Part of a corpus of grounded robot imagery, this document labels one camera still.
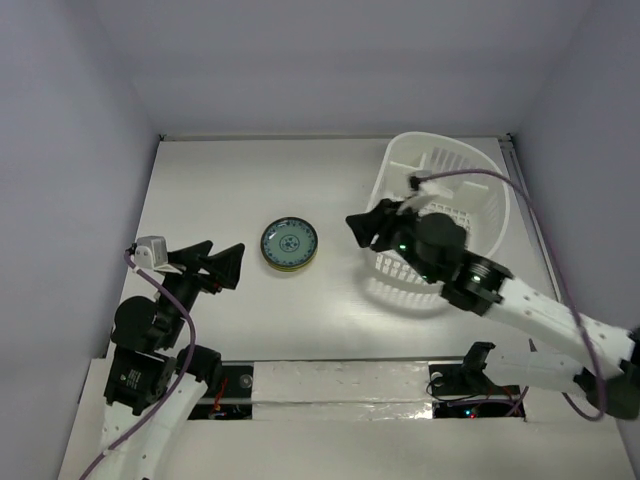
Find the lime green plate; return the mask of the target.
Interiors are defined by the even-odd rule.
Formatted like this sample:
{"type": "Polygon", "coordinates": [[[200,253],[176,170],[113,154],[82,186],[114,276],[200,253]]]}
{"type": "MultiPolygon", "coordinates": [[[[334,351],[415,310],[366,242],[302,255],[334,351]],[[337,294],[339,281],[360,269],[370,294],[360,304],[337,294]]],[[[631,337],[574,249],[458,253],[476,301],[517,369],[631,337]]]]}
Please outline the lime green plate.
{"type": "Polygon", "coordinates": [[[316,257],[316,253],[312,252],[310,255],[306,255],[304,257],[296,258],[294,260],[282,260],[282,259],[266,259],[266,264],[277,271],[280,272],[295,272],[302,270],[309,266],[316,257]]]}

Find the dark green patterned plate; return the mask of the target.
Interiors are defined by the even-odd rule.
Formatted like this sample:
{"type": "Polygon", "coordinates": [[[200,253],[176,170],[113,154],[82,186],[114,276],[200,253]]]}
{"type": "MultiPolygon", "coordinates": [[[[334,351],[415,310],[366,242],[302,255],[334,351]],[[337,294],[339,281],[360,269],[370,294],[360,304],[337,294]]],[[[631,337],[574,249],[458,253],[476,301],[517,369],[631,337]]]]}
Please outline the dark green patterned plate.
{"type": "Polygon", "coordinates": [[[260,238],[263,259],[294,260],[317,252],[319,237],[316,229],[299,217],[282,217],[271,222],[260,238]]]}

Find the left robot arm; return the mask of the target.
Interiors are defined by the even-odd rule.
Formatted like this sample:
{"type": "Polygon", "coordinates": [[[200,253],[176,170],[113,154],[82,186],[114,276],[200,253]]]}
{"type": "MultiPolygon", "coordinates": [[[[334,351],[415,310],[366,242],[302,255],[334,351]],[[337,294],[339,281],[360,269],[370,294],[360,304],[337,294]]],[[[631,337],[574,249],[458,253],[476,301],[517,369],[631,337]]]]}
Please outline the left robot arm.
{"type": "Polygon", "coordinates": [[[196,343],[190,316],[201,293],[233,290],[245,246],[218,253],[206,240],[175,251],[162,236],[138,238],[124,260],[157,292],[116,310],[98,457],[85,479],[159,479],[180,431],[191,419],[249,417],[253,368],[224,364],[196,343]]]}

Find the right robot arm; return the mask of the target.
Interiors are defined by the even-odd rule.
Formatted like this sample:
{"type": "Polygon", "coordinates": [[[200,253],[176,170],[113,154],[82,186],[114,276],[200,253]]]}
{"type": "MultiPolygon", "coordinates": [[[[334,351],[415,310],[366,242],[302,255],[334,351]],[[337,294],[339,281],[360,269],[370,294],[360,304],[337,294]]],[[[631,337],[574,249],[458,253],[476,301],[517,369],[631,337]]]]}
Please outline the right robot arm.
{"type": "Polygon", "coordinates": [[[518,329],[554,348],[499,360],[477,342],[460,368],[462,384],[482,392],[498,379],[573,394],[620,420],[639,417],[639,333],[581,315],[541,294],[511,271],[466,248],[466,230],[444,213],[419,215],[401,201],[381,200],[349,215],[358,245],[397,253],[453,307],[518,329]]]}

